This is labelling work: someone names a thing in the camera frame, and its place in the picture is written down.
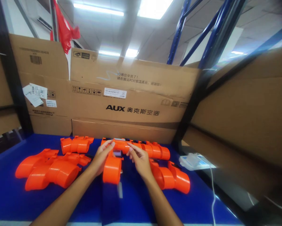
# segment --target red flag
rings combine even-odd
[[[75,27],[73,29],[69,24],[69,22],[64,18],[56,0],[54,0],[54,5],[55,5],[56,16],[57,16],[57,22],[58,22],[59,41],[62,44],[64,52],[68,54],[69,50],[71,49],[70,41],[72,39],[80,38],[79,27]],[[50,40],[53,41],[53,31],[51,31],[50,33]]]

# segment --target blue workbench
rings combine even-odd
[[[59,149],[61,136],[33,134],[28,139],[0,154],[0,220],[33,221],[64,191],[63,188],[50,184],[39,191],[25,191],[26,179],[16,179],[14,174],[19,163],[30,155],[35,155],[45,148]],[[95,155],[101,140],[95,139],[88,154]],[[171,152],[171,160],[178,164],[178,154],[170,145],[165,145]],[[125,156],[122,162],[121,183],[123,198],[120,199],[119,222],[149,223],[156,222],[155,214],[147,189],[137,173],[134,164]],[[183,223],[212,224],[211,204],[213,193],[195,172],[182,169],[189,175],[191,191],[185,195],[176,190],[164,190],[169,203]],[[88,188],[71,222],[101,222],[102,178],[97,177]],[[230,210],[219,200],[214,206],[217,224],[241,224]]]

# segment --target hand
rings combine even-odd
[[[135,162],[136,169],[143,180],[153,179],[154,176],[150,169],[148,153],[131,143],[127,144],[130,148],[126,155],[129,156],[132,162]]]
[[[89,166],[95,170],[96,176],[100,175],[103,172],[107,155],[115,146],[115,142],[112,141],[113,140],[107,140],[98,148],[96,155],[94,156],[94,159]]]

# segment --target finger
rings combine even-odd
[[[144,151],[141,149],[141,148],[139,148],[139,147],[137,147],[136,145],[133,145],[133,144],[131,144],[131,143],[127,143],[132,149],[134,149],[137,153],[139,153],[139,154],[141,154],[141,156],[143,156],[144,155]]]
[[[108,153],[115,147],[115,142],[112,142],[106,149],[103,150],[104,155],[108,155]]]
[[[102,148],[102,150],[104,150],[112,142],[113,142],[113,140],[107,140],[100,147]]]
[[[131,156],[132,156],[132,161],[134,161],[134,162],[139,161],[139,157],[138,157],[136,151],[133,150],[132,148],[130,148],[129,151],[130,151]]]

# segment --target fluorescent light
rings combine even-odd
[[[114,53],[114,52],[108,52],[108,51],[99,51],[99,54],[115,56],[115,57],[119,57],[120,56],[120,53]]]
[[[238,52],[238,51],[232,51],[231,53],[238,54],[238,55],[243,55],[243,54],[245,54],[244,52]]]
[[[161,19],[173,0],[142,0],[139,17]]]
[[[127,49],[125,56],[135,58],[138,55],[138,50]]]
[[[84,4],[73,4],[75,8],[79,9],[86,9],[94,12],[100,12],[100,13],[108,13],[108,14],[113,14],[117,16],[124,16],[123,12],[116,11],[116,10],[111,10],[111,9],[106,9],[106,8],[100,8],[100,7],[95,7],[95,6],[90,6],[90,5],[84,5]]]

